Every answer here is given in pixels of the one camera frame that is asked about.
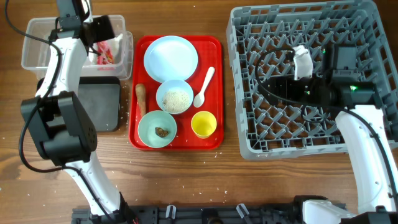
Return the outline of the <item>brown carrot piece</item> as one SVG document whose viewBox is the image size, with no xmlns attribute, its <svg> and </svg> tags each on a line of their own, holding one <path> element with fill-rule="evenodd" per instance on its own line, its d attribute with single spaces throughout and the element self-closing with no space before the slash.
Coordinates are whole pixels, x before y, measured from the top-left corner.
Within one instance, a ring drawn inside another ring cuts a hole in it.
<svg viewBox="0 0 398 224">
<path fill-rule="evenodd" d="M 144 116 L 146 114 L 146 88 L 145 88 L 145 85 L 137 84 L 135 91 L 136 91 L 137 104 L 139 105 L 141 116 Z"/>
</svg>

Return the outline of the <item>light blue bowl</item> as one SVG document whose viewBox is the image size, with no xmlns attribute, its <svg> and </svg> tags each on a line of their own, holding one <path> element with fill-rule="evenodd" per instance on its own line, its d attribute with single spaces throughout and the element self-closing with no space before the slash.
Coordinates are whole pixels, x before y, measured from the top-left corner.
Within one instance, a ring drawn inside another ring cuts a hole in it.
<svg viewBox="0 0 398 224">
<path fill-rule="evenodd" d="M 183 80 L 168 80 L 168 81 L 162 83 L 160 85 L 160 87 L 158 87 L 156 97 L 155 97 L 156 102 L 161 110 L 167 112 L 162 105 L 162 99 L 163 99 L 165 93 L 169 90 L 186 91 L 188 93 L 188 95 L 190 96 L 190 106 L 189 107 L 191 107 L 191 105 L 193 103 L 193 90 L 192 90 L 191 86 Z"/>
</svg>

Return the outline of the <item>white rice grains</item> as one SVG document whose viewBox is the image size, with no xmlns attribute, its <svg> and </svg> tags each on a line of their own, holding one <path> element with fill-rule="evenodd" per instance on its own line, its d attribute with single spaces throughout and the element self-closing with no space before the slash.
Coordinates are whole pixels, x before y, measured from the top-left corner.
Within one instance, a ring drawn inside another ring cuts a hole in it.
<svg viewBox="0 0 398 224">
<path fill-rule="evenodd" d="M 190 96 L 183 90 L 169 90 L 162 99 L 162 105 L 169 113 L 181 113 L 190 106 Z"/>
</svg>

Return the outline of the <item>yellow plastic cup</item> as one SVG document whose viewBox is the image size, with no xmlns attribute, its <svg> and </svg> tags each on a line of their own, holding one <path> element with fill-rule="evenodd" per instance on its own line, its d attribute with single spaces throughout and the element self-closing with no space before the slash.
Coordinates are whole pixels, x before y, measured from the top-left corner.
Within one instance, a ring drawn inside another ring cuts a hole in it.
<svg viewBox="0 0 398 224">
<path fill-rule="evenodd" d="M 198 138 L 206 139 L 215 132 L 217 120 L 209 111 L 199 111 L 192 117 L 191 127 Z"/>
</svg>

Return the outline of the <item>light green bowl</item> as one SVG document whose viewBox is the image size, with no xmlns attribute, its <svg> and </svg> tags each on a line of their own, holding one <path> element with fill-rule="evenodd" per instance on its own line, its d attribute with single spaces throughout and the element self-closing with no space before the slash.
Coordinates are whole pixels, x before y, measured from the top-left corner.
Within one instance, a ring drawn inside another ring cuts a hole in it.
<svg viewBox="0 0 398 224">
<path fill-rule="evenodd" d="M 165 137 L 160 137 L 156 134 L 156 128 L 161 128 L 168 134 Z M 137 130 L 139 139 L 144 145 L 157 149 L 169 145 L 174 140 L 177 133 L 177 123 L 171 114 L 155 110 L 141 118 Z"/>
</svg>

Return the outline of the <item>brown food scrap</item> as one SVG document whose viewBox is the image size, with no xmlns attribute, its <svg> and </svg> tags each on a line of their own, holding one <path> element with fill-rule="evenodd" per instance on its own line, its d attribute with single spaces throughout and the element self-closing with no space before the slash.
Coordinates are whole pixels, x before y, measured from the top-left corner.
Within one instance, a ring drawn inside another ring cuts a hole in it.
<svg viewBox="0 0 398 224">
<path fill-rule="evenodd" d="M 169 135 L 169 131 L 166 129 L 162 129 L 160 127 L 155 127 L 155 133 L 158 135 L 160 138 L 165 138 L 166 136 Z"/>
</svg>

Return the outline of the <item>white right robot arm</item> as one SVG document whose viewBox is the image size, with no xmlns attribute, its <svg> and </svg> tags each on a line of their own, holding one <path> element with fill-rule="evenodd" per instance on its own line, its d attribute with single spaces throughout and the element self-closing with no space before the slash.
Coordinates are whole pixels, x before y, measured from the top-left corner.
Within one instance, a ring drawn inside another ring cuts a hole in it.
<svg viewBox="0 0 398 224">
<path fill-rule="evenodd" d="M 335 122 L 354 171 L 358 214 L 322 197 L 296 201 L 302 223 L 397 223 L 397 166 L 384 130 L 382 100 L 373 82 L 361 82 L 356 68 L 356 47 L 334 45 L 322 51 L 322 75 L 313 74 L 309 50 L 286 47 L 293 77 L 261 80 L 259 92 L 269 103 L 283 101 L 336 114 Z"/>
</svg>

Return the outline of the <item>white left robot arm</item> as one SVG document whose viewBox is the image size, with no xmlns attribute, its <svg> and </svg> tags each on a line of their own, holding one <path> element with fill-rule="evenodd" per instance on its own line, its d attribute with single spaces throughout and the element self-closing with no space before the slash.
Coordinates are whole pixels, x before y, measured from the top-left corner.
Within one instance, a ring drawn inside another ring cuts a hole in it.
<svg viewBox="0 0 398 224">
<path fill-rule="evenodd" d="M 90 204 L 92 223 L 134 221 L 121 193 L 110 182 L 96 155 L 95 126 L 80 103 L 77 92 L 81 71 L 97 42 L 114 38 L 108 16 L 93 17 L 89 1 L 57 1 L 59 17 L 45 41 L 51 49 L 43 83 L 34 98 L 21 103 L 24 126 L 19 138 L 19 155 L 24 155 L 26 133 L 30 133 L 41 158 L 54 164 L 53 171 L 66 171 Z"/>
</svg>

